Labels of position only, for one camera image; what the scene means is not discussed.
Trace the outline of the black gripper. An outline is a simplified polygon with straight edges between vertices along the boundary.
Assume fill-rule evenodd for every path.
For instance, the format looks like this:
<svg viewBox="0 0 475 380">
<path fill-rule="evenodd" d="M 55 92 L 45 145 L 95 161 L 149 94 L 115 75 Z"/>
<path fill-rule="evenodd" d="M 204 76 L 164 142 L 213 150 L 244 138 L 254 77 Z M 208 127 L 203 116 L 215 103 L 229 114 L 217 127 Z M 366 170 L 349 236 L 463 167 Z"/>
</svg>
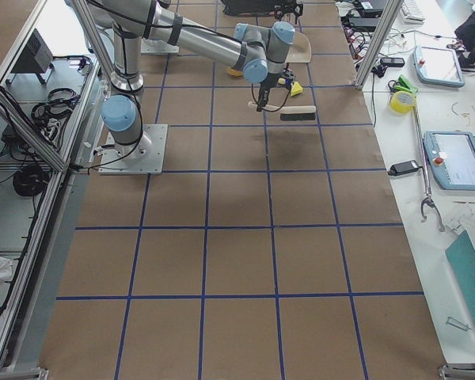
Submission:
<svg viewBox="0 0 475 380">
<path fill-rule="evenodd" d="M 291 89 L 292 85 L 295 83 L 295 74 L 286 66 L 280 73 L 277 74 L 268 74 L 266 80 L 261 82 L 260 89 L 258 93 L 258 98 L 256 99 L 256 110 L 262 112 L 266 110 L 268 105 L 269 94 L 271 89 L 280 86 Z"/>
</svg>

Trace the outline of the square robot base plate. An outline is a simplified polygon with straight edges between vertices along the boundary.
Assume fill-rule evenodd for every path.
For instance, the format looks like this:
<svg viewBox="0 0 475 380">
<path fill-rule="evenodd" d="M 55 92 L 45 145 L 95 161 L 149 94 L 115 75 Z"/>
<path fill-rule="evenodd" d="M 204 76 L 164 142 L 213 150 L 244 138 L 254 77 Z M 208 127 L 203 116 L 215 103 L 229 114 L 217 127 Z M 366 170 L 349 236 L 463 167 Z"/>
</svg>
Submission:
<svg viewBox="0 0 475 380">
<path fill-rule="evenodd" d="M 163 170 L 165 145 L 168 135 L 167 124 L 145 124 L 142 139 L 134 148 L 116 145 L 111 132 L 106 143 L 112 148 L 103 153 L 98 172 L 102 175 L 161 174 Z"/>
</svg>

